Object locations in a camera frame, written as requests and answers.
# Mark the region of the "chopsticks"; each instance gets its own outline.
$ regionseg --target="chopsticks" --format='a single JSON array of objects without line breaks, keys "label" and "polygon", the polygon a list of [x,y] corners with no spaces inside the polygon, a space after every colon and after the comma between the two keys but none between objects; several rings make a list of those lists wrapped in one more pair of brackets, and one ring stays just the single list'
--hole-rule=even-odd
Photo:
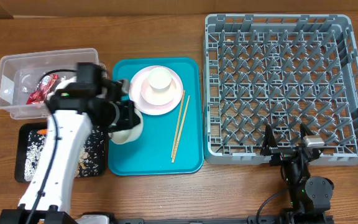
[{"label": "chopsticks", "polygon": [[185,112],[184,112],[183,118],[182,118],[182,120],[181,120],[179,134],[178,134],[178,137],[177,137],[176,144],[174,144],[174,145],[175,145],[175,149],[173,150],[172,162],[175,162],[175,158],[176,158],[176,156],[177,156],[177,151],[178,151],[178,146],[179,146],[181,131],[182,131],[182,129],[183,129],[183,124],[185,123],[185,118],[186,118],[187,107],[188,107],[188,105],[189,105],[189,101],[190,101],[190,95],[187,97]]},{"label": "chopsticks", "polygon": [[180,116],[181,116],[181,109],[183,108],[183,100],[185,99],[185,90],[183,90],[183,94],[181,96],[181,102],[180,102],[180,109],[179,109],[179,115],[178,115],[178,122],[177,122],[177,130],[175,131],[175,137],[173,138],[173,144],[172,144],[172,152],[171,152],[171,158],[173,157],[173,151],[175,150],[177,136],[178,136],[178,129],[179,129],[179,122],[180,122]]}]

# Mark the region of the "wooden table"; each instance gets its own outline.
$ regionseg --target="wooden table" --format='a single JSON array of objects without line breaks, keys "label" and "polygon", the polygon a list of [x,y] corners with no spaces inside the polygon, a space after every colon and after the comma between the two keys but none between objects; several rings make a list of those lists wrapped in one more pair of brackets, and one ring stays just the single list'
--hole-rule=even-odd
[{"label": "wooden table", "polygon": [[[352,19],[358,46],[358,11],[343,13]],[[0,20],[0,59],[94,47],[110,70],[124,58],[182,56],[195,59],[201,68],[205,16]],[[15,208],[27,187],[14,180],[14,164],[19,128],[33,121],[16,121],[0,110],[0,212]],[[335,183],[328,214],[334,215],[336,223],[358,223],[358,166],[314,166],[310,171]],[[106,211],[119,218],[149,220],[247,217],[255,215],[260,204],[284,186],[279,168],[269,166],[204,163],[195,174],[148,177],[118,177],[107,170],[101,177],[75,180],[71,215],[77,218],[83,212]],[[270,202],[263,214],[289,206],[288,196],[282,196]]]}]

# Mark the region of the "food wrapper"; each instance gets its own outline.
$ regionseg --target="food wrapper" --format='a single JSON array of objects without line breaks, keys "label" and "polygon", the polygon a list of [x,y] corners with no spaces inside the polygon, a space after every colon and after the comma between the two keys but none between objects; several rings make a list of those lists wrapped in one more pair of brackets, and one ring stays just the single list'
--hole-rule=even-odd
[{"label": "food wrapper", "polygon": [[59,76],[56,74],[50,74],[42,78],[37,89],[31,93],[29,99],[27,100],[28,105],[43,103],[46,99],[49,91],[53,87],[53,84],[59,79]]}]

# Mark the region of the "plastic dish rack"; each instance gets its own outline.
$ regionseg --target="plastic dish rack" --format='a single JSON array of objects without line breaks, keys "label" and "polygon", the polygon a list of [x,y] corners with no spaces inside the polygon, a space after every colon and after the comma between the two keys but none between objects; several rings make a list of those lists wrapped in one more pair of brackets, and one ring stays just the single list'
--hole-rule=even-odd
[{"label": "plastic dish rack", "polygon": [[347,16],[209,15],[203,73],[210,164],[268,162],[267,123],[279,147],[300,142],[300,123],[321,135],[312,164],[358,164],[358,53]]}]

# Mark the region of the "white mug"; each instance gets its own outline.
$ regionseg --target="white mug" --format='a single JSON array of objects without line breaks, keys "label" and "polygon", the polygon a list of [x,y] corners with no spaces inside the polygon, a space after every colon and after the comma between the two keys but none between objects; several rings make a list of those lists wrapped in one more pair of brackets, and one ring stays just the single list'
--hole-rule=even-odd
[{"label": "white mug", "polygon": [[135,109],[135,114],[139,116],[140,123],[137,126],[134,126],[130,130],[117,131],[114,133],[109,133],[110,139],[115,144],[125,144],[128,142],[135,141],[139,138],[143,131],[143,117],[142,113]]}]

